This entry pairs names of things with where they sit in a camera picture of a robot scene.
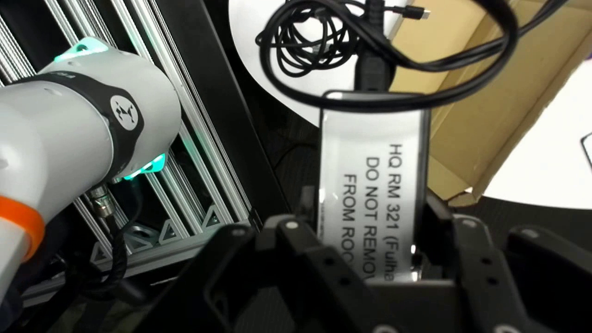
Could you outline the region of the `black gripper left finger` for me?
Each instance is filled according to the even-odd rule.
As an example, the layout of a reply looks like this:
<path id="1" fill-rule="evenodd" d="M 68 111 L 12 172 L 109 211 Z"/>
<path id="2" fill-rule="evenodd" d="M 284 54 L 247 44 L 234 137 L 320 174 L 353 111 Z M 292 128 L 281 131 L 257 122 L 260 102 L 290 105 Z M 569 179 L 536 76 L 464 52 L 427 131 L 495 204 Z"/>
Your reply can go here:
<path id="1" fill-rule="evenodd" d="M 279 289 L 294 333 L 395 333 L 370 289 L 305 222 L 268 218 L 257 248 L 264 281 Z"/>

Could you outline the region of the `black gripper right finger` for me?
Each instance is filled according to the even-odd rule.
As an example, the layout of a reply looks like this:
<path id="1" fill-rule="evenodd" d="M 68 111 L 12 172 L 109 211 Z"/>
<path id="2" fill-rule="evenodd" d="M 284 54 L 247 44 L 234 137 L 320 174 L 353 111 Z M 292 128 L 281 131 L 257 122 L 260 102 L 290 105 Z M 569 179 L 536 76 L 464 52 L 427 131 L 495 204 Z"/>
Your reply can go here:
<path id="1" fill-rule="evenodd" d="M 423 204 L 423 253 L 451 292 L 438 333 L 590 333 L 590 252 L 536 224 L 512 226 L 499 246 L 490 228 Z"/>

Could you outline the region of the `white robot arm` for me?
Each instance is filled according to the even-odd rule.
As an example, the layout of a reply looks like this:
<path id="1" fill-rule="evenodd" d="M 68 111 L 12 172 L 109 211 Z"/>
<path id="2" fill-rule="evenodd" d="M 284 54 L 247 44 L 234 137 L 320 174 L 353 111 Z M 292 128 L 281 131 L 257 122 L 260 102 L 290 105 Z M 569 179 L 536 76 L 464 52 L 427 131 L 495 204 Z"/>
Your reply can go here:
<path id="1" fill-rule="evenodd" d="M 12 278 L 46 224 L 83 192 L 164 154 L 181 124 L 149 61 L 85 39 L 0 93 L 1 274 Z M 438 213 L 449 278 L 375 285 L 312 231 L 281 220 L 214 233 L 136 333 L 234 333 L 273 287 L 294 333 L 590 333 L 590 255 L 545 229 L 495 248 L 486 226 Z"/>

